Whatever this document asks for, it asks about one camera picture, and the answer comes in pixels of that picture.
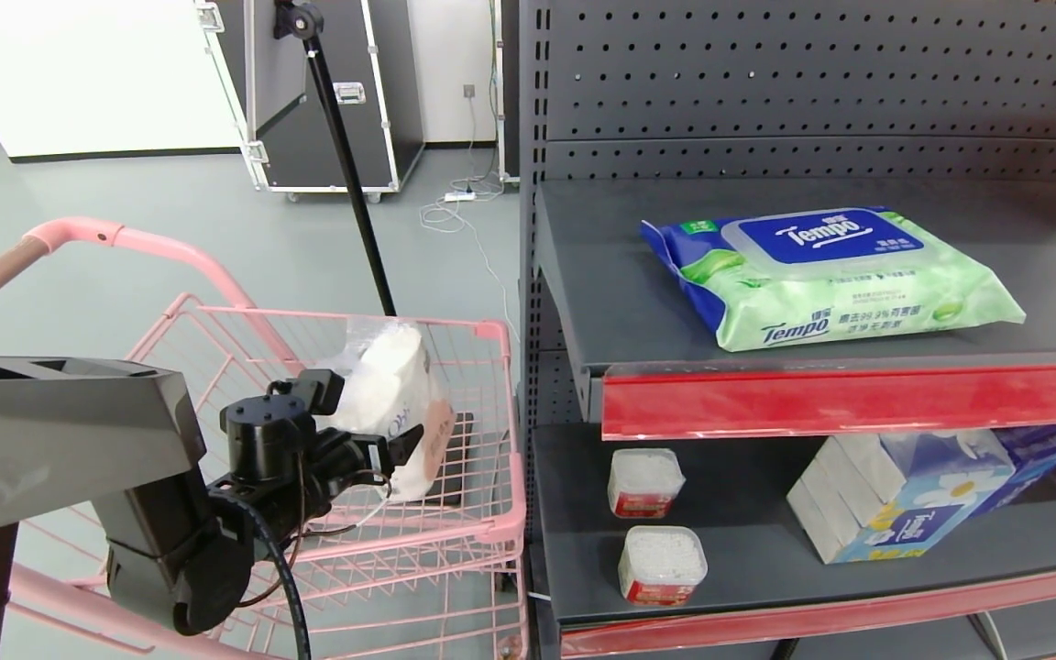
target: shelf edge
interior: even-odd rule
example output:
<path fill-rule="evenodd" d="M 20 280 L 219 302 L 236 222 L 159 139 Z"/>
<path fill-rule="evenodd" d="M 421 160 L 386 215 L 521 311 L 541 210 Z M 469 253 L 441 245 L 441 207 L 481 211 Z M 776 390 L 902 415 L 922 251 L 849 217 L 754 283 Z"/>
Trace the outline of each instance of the shelf edge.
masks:
<path fill-rule="evenodd" d="M 902 593 L 832 604 L 672 616 L 645 622 L 561 630 L 561 655 L 598 657 L 612 653 L 670 650 L 729 643 L 844 634 L 844 631 L 931 622 L 977 611 L 1056 599 L 1056 571 L 920 593 Z"/>
<path fill-rule="evenodd" d="M 1056 423 L 1056 364 L 607 373 L 602 439 L 827 435 Z M 891 397 L 884 393 L 905 392 Z"/>

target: red label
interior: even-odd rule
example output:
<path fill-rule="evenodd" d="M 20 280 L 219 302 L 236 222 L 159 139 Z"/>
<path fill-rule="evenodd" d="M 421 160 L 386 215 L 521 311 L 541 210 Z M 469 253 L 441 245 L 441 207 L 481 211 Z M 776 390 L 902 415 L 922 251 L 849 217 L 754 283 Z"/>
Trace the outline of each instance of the red label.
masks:
<path fill-rule="evenodd" d="M 614 514 L 618 517 L 662 517 L 671 510 L 671 496 L 653 493 L 619 493 Z"/>
<path fill-rule="evenodd" d="M 634 580 L 625 599 L 635 605 L 683 605 L 695 587 L 687 585 L 646 585 Z"/>

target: pink handlebar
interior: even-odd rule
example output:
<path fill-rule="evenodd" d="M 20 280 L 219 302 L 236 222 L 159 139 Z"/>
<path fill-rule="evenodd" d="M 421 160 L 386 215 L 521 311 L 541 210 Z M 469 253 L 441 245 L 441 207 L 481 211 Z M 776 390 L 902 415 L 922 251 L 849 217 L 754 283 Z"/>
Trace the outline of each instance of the pink handlebar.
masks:
<path fill-rule="evenodd" d="M 126 247 L 129 250 L 187 263 L 205 275 L 232 306 L 243 309 L 254 308 L 254 303 L 243 287 L 240 287 L 230 272 L 227 272 L 226 268 L 210 254 L 181 241 L 130 229 L 120 223 L 91 218 L 63 218 L 45 222 L 30 230 L 17 246 L 0 256 L 0 288 L 38 260 L 73 241 Z M 288 344 L 282 341 L 280 334 L 276 333 L 266 318 L 256 315 L 248 318 L 248 321 L 277 357 L 284 362 L 295 362 L 296 356 L 288 348 Z"/>

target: metal shelf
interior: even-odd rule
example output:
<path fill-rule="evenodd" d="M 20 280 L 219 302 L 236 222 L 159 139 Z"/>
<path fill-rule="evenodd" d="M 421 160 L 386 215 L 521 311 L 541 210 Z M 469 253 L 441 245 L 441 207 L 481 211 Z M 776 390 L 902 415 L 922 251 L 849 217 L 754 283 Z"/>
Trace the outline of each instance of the metal shelf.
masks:
<path fill-rule="evenodd" d="M 817 438 L 674 440 L 687 476 L 664 524 L 695 530 L 709 571 L 679 609 L 629 605 L 608 512 L 612 444 L 541 427 L 535 477 L 552 615 L 566 656 L 750 643 L 906 625 L 1056 599 L 1056 482 L 965 523 L 926 557 L 825 566 L 785 503 Z"/>
<path fill-rule="evenodd" d="M 993 267 L 994 324 L 728 354 L 638 223 L 887 205 Z M 544 181 L 536 263 L 587 421 L 607 439 L 1056 421 L 1056 184 L 917 178 Z M 883 393 L 906 393 L 884 397 Z"/>

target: wire basket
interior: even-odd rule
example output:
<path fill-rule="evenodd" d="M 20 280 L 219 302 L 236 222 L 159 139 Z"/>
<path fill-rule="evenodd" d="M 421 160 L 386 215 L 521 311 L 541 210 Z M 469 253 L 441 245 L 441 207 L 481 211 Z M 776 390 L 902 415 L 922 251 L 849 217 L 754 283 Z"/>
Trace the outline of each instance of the wire basket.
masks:
<path fill-rule="evenodd" d="M 181 372 L 205 436 L 200 464 L 210 482 L 227 472 L 219 411 L 264 393 L 272 380 L 340 354 L 355 323 L 385 319 L 257 309 L 205 254 L 167 239 L 86 219 L 55 221 L 26 234 L 0 259 L 21 272 L 71 240 L 168 256 L 200 268 L 234 306 L 208 306 L 184 294 L 130 360 Z M 24 252 L 34 252 L 30 256 Z M 7 279 L 0 279 L 0 287 Z M 401 319 L 418 327 L 431 372 L 455 413 L 454 432 L 431 491 L 416 502 L 382 501 L 357 486 L 332 502 L 310 530 L 347 533 L 298 543 L 294 574 L 318 657 L 521 657 L 527 639 L 520 568 L 525 528 L 524 467 L 511 423 L 511 350 L 498 322 Z M 108 544 L 91 505 L 24 521 L 26 561 L 12 573 L 19 615 L 88 636 L 114 650 L 159 647 L 193 657 L 289 657 L 284 593 L 234 611 L 204 636 L 180 636 L 130 614 L 107 596 Z M 252 572 L 247 598 L 276 581 L 269 563 Z M 356 630 L 356 636 L 347 636 Z"/>

